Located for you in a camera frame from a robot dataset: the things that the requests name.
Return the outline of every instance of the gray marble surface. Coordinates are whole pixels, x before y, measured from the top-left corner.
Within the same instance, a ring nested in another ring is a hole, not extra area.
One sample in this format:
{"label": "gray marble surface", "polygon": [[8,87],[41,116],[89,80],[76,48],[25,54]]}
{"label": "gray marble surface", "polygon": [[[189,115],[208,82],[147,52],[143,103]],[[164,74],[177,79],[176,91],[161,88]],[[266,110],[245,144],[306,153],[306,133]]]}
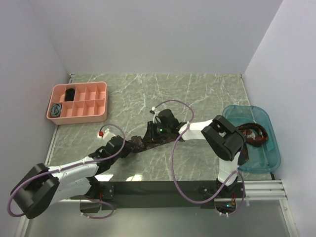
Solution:
{"label": "gray marble surface", "polygon": [[[104,146],[104,141],[96,134],[107,122],[119,125],[127,139],[134,135],[143,136],[147,121],[153,118],[150,108],[163,100],[178,99],[188,103],[195,112],[195,122],[221,115],[223,109],[231,104],[249,105],[242,79],[237,74],[89,74],[75,75],[72,83],[92,81],[107,83],[107,120],[59,126],[49,165],[76,161]],[[191,112],[176,102],[164,104],[162,108],[171,109],[179,121],[191,117]],[[115,128],[111,131],[119,134]],[[104,173],[104,177],[111,181],[172,180],[172,144],[119,159]],[[174,167],[178,180],[215,180],[219,159],[206,141],[183,142],[176,148]],[[270,174],[244,173],[244,176],[247,180],[271,179]]]}

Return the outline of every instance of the teal plastic bin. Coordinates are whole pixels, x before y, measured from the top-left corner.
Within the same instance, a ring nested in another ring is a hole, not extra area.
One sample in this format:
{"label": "teal plastic bin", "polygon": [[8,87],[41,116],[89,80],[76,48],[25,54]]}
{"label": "teal plastic bin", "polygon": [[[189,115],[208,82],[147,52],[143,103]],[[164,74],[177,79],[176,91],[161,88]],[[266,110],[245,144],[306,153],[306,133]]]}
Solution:
{"label": "teal plastic bin", "polygon": [[256,106],[229,105],[223,111],[223,116],[234,126],[247,122],[256,122],[262,125],[268,135],[268,141],[261,147],[247,144],[249,160],[238,167],[239,170],[250,173],[274,172],[281,164],[280,152],[277,140],[273,132],[272,124],[268,114]]}

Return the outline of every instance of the pink tray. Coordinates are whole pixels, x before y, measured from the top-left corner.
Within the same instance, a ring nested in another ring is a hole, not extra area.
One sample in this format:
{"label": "pink tray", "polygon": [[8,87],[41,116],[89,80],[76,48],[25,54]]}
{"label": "pink tray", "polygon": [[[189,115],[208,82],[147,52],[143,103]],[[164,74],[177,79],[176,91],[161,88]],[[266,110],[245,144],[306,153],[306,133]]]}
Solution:
{"label": "pink tray", "polygon": [[[74,101],[65,101],[65,92],[70,88],[75,89]],[[61,114],[57,118],[50,114],[50,108],[54,104],[62,106]],[[53,89],[46,116],[57,125],[102,122],[107,118],[107,104],[105,82],[61,84]]]}

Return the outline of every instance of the robotic arm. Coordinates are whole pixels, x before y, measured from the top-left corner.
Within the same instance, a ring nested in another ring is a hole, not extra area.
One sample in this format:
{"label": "robotic arm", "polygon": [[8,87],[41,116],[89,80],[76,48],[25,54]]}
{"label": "robotic arm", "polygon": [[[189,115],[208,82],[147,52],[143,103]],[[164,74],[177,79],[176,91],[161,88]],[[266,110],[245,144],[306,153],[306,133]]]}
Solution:
{"label": "robotic arm", "polygon": [[[95,175],[105,172],[118,158],[125,158],[131,152],[142,152],[174,141],[189,125],[185,122],[179,123],[168,109],[159,112],[155,119],[157,122],[148,122],[147,132],[143,138],[134,136],[124,143],[123,138],[107,131],[104,134],[109,140],[106,146],[100,147],[81,160],[62,166],[46,167],[42,163],[34,166],[11,194],[32,177],[52,170],[59,172],[34,179],[20,188],[13,199],[27,218],[32,219],[60,200],[78,195],[95,197],[101,189]],[[238,157],[245,143],[245,137],[224,117],[217,116],[208,121],[191,123],[189,129],[182,135],[181,141],[193,139],[205,139],[220,158],[217,179],[219,183],[223,183],[233,171],[237,170]],[[123,149],[115,157],[104,159],[116,154],[123,144]],[[230,190],[236,182],[235,174],[225,183],[226,188]]]}

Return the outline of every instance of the gray floor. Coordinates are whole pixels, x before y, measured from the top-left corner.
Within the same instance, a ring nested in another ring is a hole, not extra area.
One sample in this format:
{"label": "gray floor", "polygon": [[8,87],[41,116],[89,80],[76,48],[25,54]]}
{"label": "gray floor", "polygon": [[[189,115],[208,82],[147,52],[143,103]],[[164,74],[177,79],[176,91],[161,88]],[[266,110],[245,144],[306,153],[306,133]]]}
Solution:
{"label": "gray floor", "polygon": [[79,204],[57,203],[31,220],[27,237],[288,237],[278,201],[253,201],[228,219],[213,209],[119,209],[105,220],[80,216]]}
{"label": "gray floor", "polygon": [[[108,86],[108,119],[123,128],[127,138],[143,136],[149,110],[166,99],[188,103],[195,112],[194,121],[221,115],[231,104],[249,105],[240,75],[212,74],[100,74],[75,75],[73,83],[105,81]],[[170,108],[179,121],[187,121],[190,111],[175,102],[161,106]],[[50,165],[61,165],[83,158],[104,142],[96,136],[102,123],[62,125],[58,127]],[[170,153],[172,143],[118,160],[104,179],[112,181],[171,180]],[[179,180],[215,180],[219,160],[206,141],[179,143],[175,152],[175,172]],[[269,174],[244,173],[248,180],[271,179]]]}

